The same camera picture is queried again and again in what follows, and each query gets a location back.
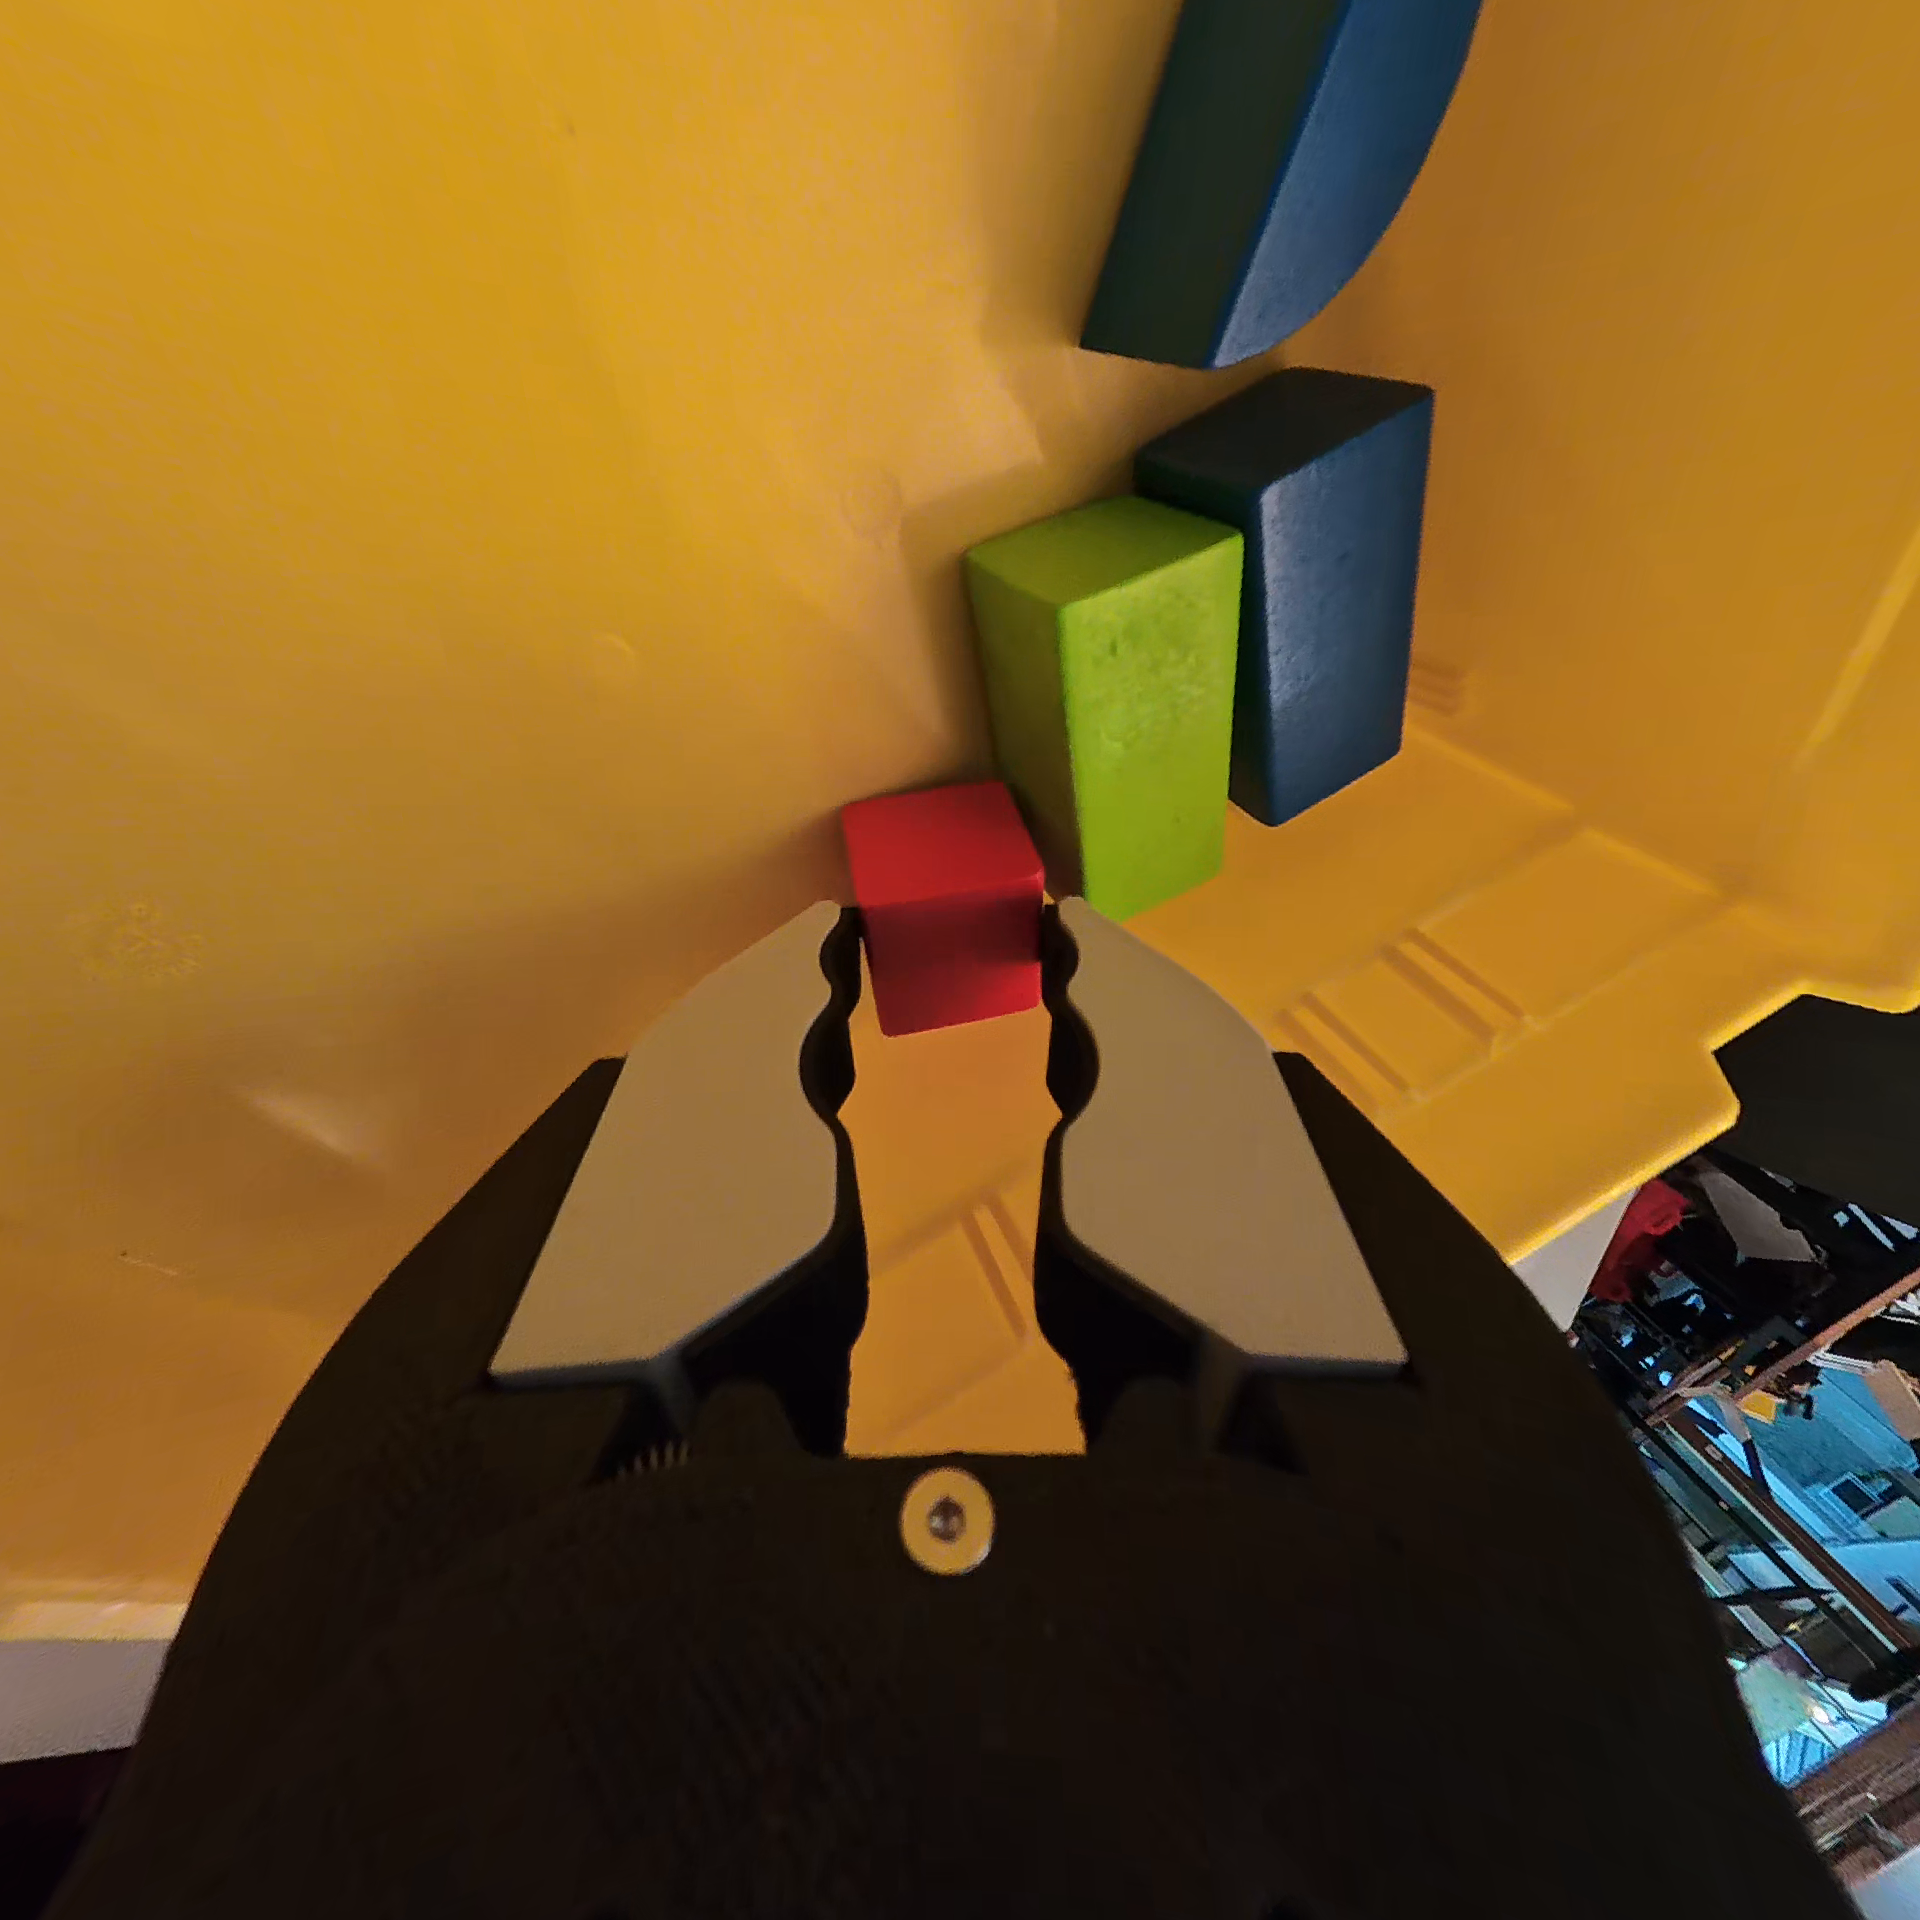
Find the blue rectangular wooden block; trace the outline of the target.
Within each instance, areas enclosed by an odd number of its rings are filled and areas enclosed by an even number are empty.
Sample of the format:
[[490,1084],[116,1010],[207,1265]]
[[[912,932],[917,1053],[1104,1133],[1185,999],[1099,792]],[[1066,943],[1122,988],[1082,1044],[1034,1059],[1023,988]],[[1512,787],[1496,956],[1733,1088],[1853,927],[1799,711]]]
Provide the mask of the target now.
[[1140,497],[1244,538],[1233,802],[1282,828],[1403,746],[1429,386],[1282,369],[1140,447]]

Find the blue half-round wooden block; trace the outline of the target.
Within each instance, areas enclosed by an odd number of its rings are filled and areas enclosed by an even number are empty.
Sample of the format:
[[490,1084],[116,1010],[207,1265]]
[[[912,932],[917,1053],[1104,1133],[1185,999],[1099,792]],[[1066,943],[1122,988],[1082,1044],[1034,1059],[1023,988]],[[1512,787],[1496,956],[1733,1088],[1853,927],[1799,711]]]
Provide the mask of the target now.
[[1480,3],[1186,3],[1079,345],[1223,371],[1359,275],[1452,108]]

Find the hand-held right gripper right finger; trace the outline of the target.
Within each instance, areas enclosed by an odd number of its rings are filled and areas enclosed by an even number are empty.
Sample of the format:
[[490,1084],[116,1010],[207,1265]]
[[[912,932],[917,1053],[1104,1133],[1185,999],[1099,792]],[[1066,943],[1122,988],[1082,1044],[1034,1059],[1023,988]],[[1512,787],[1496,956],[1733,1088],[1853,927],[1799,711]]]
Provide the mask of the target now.
[[1042,915],[1048,1136],[1036,1307],[1084,1429],[1170,1383],[1234,1429],[1255,1383],[1394,1381],[1408,1351],[1275,1051],[1218,992],[1069,896]]

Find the wooden shelf frame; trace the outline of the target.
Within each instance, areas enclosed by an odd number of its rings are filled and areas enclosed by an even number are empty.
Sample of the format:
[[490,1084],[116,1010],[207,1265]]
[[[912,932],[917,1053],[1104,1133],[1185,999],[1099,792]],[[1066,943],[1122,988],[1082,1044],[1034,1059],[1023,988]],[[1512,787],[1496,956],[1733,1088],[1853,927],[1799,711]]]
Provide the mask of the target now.
[[1900,1287],[1826,1329],[1773,1320],[1663,1367],[1634,1407],[1649,1460],[1693,1489],[1791,1589],[1869,1649],[1915,1645],[1915,1375],[1834,1345]]

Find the green wooden block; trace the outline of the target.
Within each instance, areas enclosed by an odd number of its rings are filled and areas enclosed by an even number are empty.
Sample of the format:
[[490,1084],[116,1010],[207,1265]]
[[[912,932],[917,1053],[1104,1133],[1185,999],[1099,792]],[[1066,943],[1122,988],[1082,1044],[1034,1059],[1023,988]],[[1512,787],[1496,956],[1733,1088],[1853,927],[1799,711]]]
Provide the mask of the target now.
[[1225,853],[1244,539],[1111,497],[965,555],[1000,775],[1057,896],[1111,921]]

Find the red storage crate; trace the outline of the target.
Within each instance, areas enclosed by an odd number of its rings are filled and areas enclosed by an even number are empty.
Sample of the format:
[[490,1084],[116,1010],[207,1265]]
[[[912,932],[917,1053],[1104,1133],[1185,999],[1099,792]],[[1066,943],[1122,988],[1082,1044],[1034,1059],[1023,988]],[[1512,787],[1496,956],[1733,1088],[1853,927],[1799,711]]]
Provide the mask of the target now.
[[1664,1241],[1689,1221],[1689,1201],[1667,1179],[1645,1183],[1626,1204],[1596,1267],[1586,1298],[1633,1305],[1667,1255]]

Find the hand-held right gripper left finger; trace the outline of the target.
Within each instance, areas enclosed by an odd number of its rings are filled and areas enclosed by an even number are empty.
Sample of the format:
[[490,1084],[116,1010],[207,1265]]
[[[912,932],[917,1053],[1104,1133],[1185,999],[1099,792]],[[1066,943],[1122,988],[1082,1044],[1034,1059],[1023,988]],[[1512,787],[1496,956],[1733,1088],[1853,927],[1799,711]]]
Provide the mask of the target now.
[[628,1385],[691,1436],[723,1385],[799,1437],[848,1433],[871,1281],[843,1109],[859,916],[813,903],[632,1047],[490,1364],[495,1385]]

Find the yellow plastic bin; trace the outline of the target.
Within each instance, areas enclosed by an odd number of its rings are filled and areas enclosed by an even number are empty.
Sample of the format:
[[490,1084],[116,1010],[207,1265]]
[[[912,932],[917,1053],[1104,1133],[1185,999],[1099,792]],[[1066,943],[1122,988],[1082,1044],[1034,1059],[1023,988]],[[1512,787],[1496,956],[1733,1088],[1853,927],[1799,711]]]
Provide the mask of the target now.
[[[176,1631],[596,1053],[987,775],[963,557],[1178,5],[5,5],[5,1642]],[[1280,363],[1433,388],[1403,752],[1140,935],[1507,1255],[1915,1002],[1915,5],[1483,5]]]

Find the red wooden cube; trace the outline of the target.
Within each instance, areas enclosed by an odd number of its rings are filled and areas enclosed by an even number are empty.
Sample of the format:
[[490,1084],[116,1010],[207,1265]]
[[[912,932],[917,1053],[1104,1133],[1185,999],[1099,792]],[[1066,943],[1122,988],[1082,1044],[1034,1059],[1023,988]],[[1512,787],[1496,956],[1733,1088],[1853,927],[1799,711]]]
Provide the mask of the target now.
[[855,800],[840,828],[884,1039],[1041,1007],[1048,877],[1004,783]]

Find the black office chair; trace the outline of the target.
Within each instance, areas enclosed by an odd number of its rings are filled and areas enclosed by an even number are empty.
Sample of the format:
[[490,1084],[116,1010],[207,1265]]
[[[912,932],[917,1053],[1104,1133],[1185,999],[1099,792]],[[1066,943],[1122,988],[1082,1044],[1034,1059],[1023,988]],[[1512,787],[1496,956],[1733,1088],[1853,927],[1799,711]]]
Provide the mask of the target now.
[[1917,1013],[1803,994],[1716,1047],[1735,1159],[1917,1224]]

